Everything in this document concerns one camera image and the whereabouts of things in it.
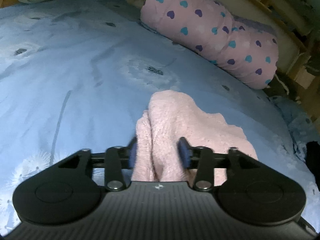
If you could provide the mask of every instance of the blue bedsheet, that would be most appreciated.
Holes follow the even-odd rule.
[[[300,183],[319,232],[314,177],[262,91],[138,24],[123,0],[55,0],[0,10],[0,234],[19,223],[12,192],[76,152],[127,145],[151,95],[176,90],[244,130],[261,162]],[[101,178],[96,170],[94,179]]]

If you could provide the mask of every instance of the pink towel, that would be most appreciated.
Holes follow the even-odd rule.
[[[216,153],[228,153],[230,147],[257,159],[242,129],[229,125],[221,114],[207,114],[193,99],[171,90],[154,93],[148,110],[136,125],[138,140],[133,181],[188,181],[195,171],[183,168],[177,142],[185,137],[192,146],[205,146]],[[215,169],[215,186],[226,181],[223,169]]]

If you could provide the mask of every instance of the circular pad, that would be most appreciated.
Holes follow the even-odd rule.
[[[302,187],[274,171],[250,169],[228,179],[218,190],[222,208],[234,218],[276,226],[300,217],[306,203]]]
[[[100,201],[100,188],[72,170],[59,169],[56,177],[38,174],[21,183],[12,197],[19,217],[35,224],[58,225],[92,212]]]

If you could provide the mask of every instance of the black device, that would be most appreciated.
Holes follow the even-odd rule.
[[[193,187],[180,182],[126,185],[136,139],[105,153],[80,150],[22,182],[13,205],[22,223],[5,240],[245,239],[309,240],[316,233],[302,218],[302,187],[257,160],[229,149],[214,153],[177,144],[181,163],[197,169]],[[104,186],[92,169],[105,169]],[[214,186],[214,169],[228,179]]]

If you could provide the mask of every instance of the screw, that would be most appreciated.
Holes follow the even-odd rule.
[[[107,187],[110,188],[110,189],[121,189],[122,186],[123,186],[122,182],[120,182],[118,180],[110,181],[107,184]]]
[[[209,189],[212,184],[206,180],[200,180],[196,183],[196,187],[199,189]]]

